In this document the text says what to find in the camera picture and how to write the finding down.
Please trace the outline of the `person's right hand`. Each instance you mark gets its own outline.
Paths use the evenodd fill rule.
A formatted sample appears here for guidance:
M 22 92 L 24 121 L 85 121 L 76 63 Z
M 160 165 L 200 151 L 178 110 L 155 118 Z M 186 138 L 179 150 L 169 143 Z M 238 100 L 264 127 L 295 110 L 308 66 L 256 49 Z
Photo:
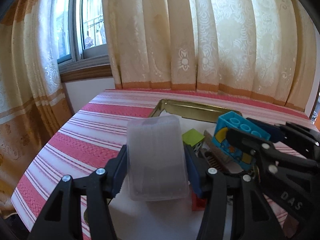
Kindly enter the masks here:
M 283 224 L 283 232 L 285 237 L 291 238 L 297 231 L 299 221 L 294 219 L 291 215 L 287 215 L 284 224 Z

